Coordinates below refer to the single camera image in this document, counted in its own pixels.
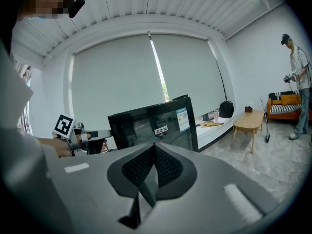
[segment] baseboard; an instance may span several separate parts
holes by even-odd
[[[230,131],[232,131],[233,127],[230,127],[227,131],[225,131],[223,134],[221,134],[218,138],[214,139],[213,141],[211,141],[210,143],[208,143],[207,145],[201,147],[198,149],[198,152],[202,152],[205,149],[207,149],[208,147],[212,146],[213,144],[215,144],[217,141],[219,141],[220,139],[222,139],[225,135],[227,135]]]

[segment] orange cushion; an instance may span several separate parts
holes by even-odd
[[[280,105],[280,104],[282,104],[282,101],[280,99],[272,100],[272,105]]]
[[[283,106],[298,104],[297,95],[281,95]]]
[[[298,104],[301,104],[301,97],[300,97],[300,95],[297,95],[297,101],[298,101]]]

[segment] monitor screen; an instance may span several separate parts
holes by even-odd
[[[118,149],[163,142],[197,151],[197,135],[189,97],[108,117]]]

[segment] light through window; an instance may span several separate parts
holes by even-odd
[[[157,69],[158,69],[158,73],[159,73],[159,77],[160,77],[160,82],[161,82],[161,85],[162,85],[162,91],[163,91],[163,93],[164,93],[166,102],[168,102],[168,101],[170,101],[170,100],[169,100],[169,95],[168,95],[168,91],[167,91],[167,87],[166,87],[164,75],[162,74],[160,62],[159,62],[159,59],[158,59],[158,56],[157,56],[157,52],[156,52],[156,49],[155,49],[153,40],[152,40],[152,38],[151,38],[150,35],[149,35],[149,37],[150,37],[150,41],[151,41],[153,53],[154,53],[155,60],[156,60],[156,65],[157,65]]]

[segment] person's hand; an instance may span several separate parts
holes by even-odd
[[[79,144],[81,144],[81,135],[76,135],[77,141]],[[71,157],[72,152],[70,145],[67,143],[65,139],[60,138],[38,138],[41,144],[52,146],[55,151],[57,152],[57,155],[59,157]]]

